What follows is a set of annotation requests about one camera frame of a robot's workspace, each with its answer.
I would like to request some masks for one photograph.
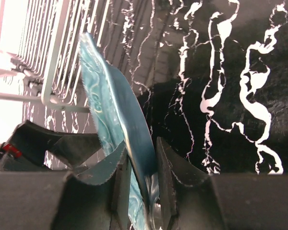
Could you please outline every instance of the black marble surface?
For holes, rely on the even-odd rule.
[[[97,2],[92,34],[153,141],[207,173],[288,173],[288,0],[110,0],[102,31],[107,1]],[[24,119],[95,131],[88,114],[37,104],[24,104]]]

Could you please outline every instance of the dish rack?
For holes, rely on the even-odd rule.
[[[103,30],[109,0],[101,21]],[[0,6],[0,32],[5,0]],[[18,54],[11,54],[14,71],[25,75],[31,96],[0,93],[0,99],[42,102],[54,110],[89,113],[87,98],[79,102],[83,92],[79,66],[79,33],[92,33],[98,1],[94,0],[28,0]],[[99,33],[97,45],[102,33]]]

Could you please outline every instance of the metal rack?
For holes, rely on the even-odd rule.
[[[103,14],[102,31],[109,6]],[[0,34],[5,0],[0,6]],[[27,78],[28,86],[39,86],[32,96],[0,93],[0,99],[42,102],[54,110],[88,113],[88,101],[77,98],[82,91],[78,34],[92,32],[98,1],[29,0],[18,54],[10,54],[15,71]],[[97,38],[100,44],[101,35]]]

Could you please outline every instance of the black plastic object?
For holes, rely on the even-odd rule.
[[[0,172],[0,230],[126,230],[130,174],[124,142],[78,175]]]
[[[101,148],[97,134],[54,132],[28,120],[16,127],[7,143],[37,166],[44,165],[45,151],[49,150],[71,168],[81,165]]]
[[[164,230],[288,230],[288,175],[209,176],[157,138]]]

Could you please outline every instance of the red object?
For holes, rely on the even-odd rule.
[[[22,156],[22,153],[17,148],[15,148],[13,145],[9,143],[5,144],[2,149],[4,151],[11,151],[15,158],[19,158]]]

